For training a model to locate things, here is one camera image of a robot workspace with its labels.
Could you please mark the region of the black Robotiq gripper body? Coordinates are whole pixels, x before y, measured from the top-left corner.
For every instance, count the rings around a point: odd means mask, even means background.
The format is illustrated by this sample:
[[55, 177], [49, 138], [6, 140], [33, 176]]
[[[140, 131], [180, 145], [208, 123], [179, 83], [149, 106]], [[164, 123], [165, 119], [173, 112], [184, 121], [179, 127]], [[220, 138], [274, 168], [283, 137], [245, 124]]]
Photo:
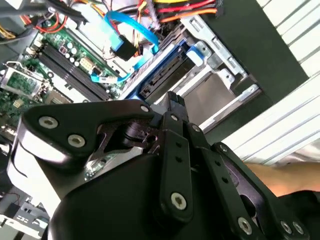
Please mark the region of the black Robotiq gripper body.
[[[188, 157], [134, 157], [66, 195], [48, 227], [51, 240], [233, 240], [222, 206], [207, 177], [191, 172]], [[189, 223], [160, 210], [163, 171], [175, 188], [192, 185]]]

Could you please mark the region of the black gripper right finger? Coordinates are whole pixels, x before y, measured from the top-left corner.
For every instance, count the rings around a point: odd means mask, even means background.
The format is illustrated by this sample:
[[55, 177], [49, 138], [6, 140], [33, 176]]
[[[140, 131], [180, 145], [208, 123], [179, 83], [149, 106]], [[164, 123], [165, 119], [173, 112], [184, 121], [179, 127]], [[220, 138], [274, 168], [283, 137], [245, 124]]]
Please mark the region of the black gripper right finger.
[[191, 151], [201, 173], [217, 194], [225, 240], [308, 240], [310, 234], [294, 212], [222, 142], [209, 145], [200, 128], [189, 122], [184, 99], [175, 110], [185, 125]]

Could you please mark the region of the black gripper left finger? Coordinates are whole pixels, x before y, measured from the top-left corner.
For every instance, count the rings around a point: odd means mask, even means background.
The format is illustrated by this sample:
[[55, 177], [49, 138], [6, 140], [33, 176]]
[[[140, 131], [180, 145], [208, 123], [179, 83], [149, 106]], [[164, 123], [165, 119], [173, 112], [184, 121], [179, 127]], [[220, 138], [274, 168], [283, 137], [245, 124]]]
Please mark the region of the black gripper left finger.
[[[17, 170], [40, 198], [50, 220], [71, 191], [142, 155], [167, 161], [189, 159], [184, 121], [176, 94], [151, 107], [137, 99], [35, 106], [19, 120], [10, 169]], [[188, 223], [194, 210], [192, 185], [175, 188], [160, 179], [160, 211], [175, 223]]]

